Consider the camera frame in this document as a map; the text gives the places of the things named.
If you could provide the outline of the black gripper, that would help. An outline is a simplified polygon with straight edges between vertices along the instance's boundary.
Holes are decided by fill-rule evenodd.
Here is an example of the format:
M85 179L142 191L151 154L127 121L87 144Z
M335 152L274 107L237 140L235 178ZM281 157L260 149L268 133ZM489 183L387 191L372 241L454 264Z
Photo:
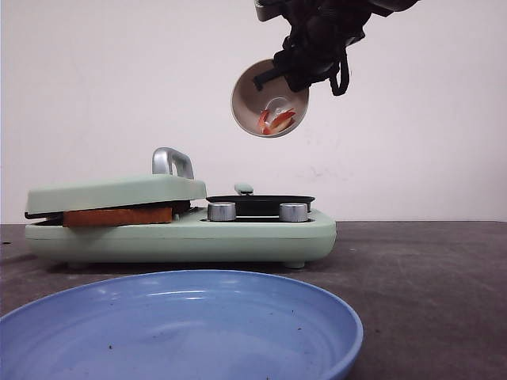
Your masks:
M365 37L364 26L371 15L387 17L415 4L411 0L256 1L259 21L282 16L291 26L282 50L273 56L273 68L253 77L256 89L279 77L294 92L329 80L332 94L341 96L349 86L346 48Z

